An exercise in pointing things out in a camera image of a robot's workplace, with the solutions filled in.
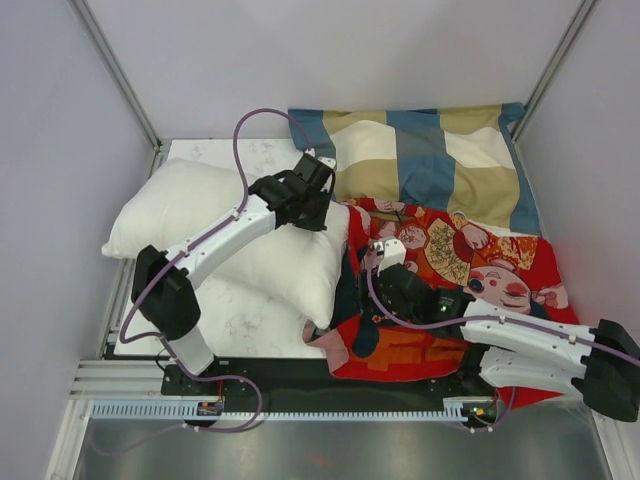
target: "cloth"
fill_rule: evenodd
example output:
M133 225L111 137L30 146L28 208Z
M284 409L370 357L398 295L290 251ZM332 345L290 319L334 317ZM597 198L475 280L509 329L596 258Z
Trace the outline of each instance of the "cloth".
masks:
M519 103L438 110L291 109L316 154L337 161L338 201L369 197L422 205L540 235L538 212L509 124ZM290 124L296 148L305 137Z
M406 382L457 371L467 343L398 326L373 305L361 310L358 273L379 261L371 240L395 236L405 266L432 288L460 289L514 312L577 324L551 245L540 237L498 237L450 214L400 202L350 200L348 246L329 331L305 325L303 339L323 348L336 377ZM500 389L508 401L511 389ZM557 396L519 388L514 408Z

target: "wall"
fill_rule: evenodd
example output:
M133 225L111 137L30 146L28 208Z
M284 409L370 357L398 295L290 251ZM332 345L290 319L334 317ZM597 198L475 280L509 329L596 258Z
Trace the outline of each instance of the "wall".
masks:
M264 106L525 102L580 3L87 1L163 138L229 138ZM288 136L270 117L243 133Z
M0 3L0 478L44 477L151 150L64 0Z
M520 147L577 313L640 342L639 17L637 0L600 2ZM640 425L624 430L637 454Z

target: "gray floor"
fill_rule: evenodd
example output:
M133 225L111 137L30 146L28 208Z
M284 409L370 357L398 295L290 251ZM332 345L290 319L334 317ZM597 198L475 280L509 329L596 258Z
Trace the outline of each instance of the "gray floor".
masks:
M169 425L92 421L105 449L126 447ZM242 434L171 432L118 459L85 448L85 475L103 479L609 479L584 407L515 411L494 433L434 423L267 422Z

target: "white marble tabletop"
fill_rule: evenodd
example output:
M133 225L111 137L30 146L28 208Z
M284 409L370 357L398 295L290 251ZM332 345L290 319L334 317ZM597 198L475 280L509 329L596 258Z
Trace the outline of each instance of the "white marble tabletop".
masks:
M300 158L291 140L240 140L239 153L247 173L266 175L293 167ZM183 158L236 170L231 140L174 140L168 158ZM301 338L305 318L292 307L251 287L211 276L196 291L202 310L200 327L216 355L227 357L323 358ZM131 308L128 303L126 311ZM136 314L128 335L153 329ZM117 355L156 355L157 339L116 345Z

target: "folded fabric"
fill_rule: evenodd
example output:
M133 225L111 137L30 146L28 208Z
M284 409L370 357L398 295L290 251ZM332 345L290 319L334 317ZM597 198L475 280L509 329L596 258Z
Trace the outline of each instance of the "folded fabric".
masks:
M102 253L136 258L147 245L166 249L220 218L241 196L237 172L195 161L169 160L122 208ZM285 225L246 245L215 274L283 299L326 328L348 222L347 207L332 202L327 230L309 232Z
M461 214L398 202L352 200L349 240L336 291L331 330L307 325L304 340L325 350L336 377L415 381L456 372L465 342L398 326L372 302L360 304L358 273L377 258L371 239L395 236L405 266L432 288L462 290L514 312L577 324L551 245L535 236L498 237ZM515 406L557 396L518 389ZM510 389L501 389L507 400Z
M508 125L519 103L439 110L289 110L318 155L338 163L338 201L401 201L540 234L531 189ZM291 125L298 149L305 142Z

